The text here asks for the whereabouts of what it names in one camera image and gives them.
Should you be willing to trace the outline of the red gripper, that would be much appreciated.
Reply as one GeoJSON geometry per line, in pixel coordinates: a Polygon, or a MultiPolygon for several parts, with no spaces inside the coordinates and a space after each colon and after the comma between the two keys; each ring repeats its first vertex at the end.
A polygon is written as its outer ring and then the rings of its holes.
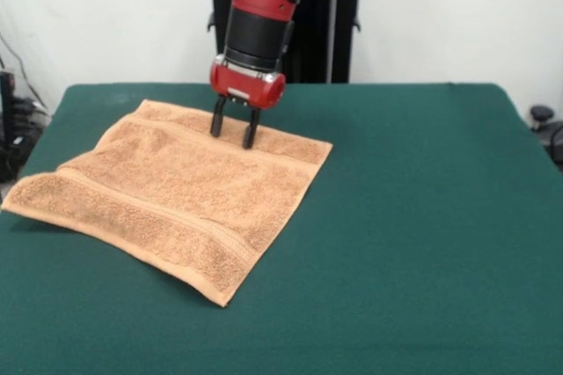
{"type": "MultiPolygon", "coordinates": [[[[277,71],[266,73],[241,67],[220,54],[212,62],[209,81],[218,94],[234,96],[252,107],[258,107],[251,111],[242,143],[244,149],[250,150],[260,125],[260,108],[268,109],[277,105],[285,90],[285,76],[277,71]]],[[[212,136],[221,135],[226,102],[226,97],[217,99],[210,126],[212,136]]]]}

